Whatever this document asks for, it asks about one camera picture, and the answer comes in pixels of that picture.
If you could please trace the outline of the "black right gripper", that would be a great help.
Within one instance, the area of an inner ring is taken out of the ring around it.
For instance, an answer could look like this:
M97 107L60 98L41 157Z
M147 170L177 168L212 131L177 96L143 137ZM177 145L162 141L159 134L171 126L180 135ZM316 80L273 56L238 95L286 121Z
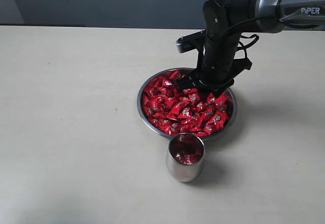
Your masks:
M222 94L226 89L234 84L234 78L244 70L250 70L252 62L249 58L234 59L230 69L222 73L217 69L196 68L188 75L175 81L177 89L196 88L200 91L201 102L209 104L210 93L215 95Z

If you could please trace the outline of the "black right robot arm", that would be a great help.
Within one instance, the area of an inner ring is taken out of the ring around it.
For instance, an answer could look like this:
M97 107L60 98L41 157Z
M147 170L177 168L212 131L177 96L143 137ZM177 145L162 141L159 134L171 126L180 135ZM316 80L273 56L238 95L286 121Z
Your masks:
M220 96L234 84L251 61L236 59L244 33L256 43L260 33L276 34L286 27L311 29L324 25L324 0L208 0L203 5L206 28L180 37L180 53L197 50L197 66L179 79L179 90L195 88L200 93Z

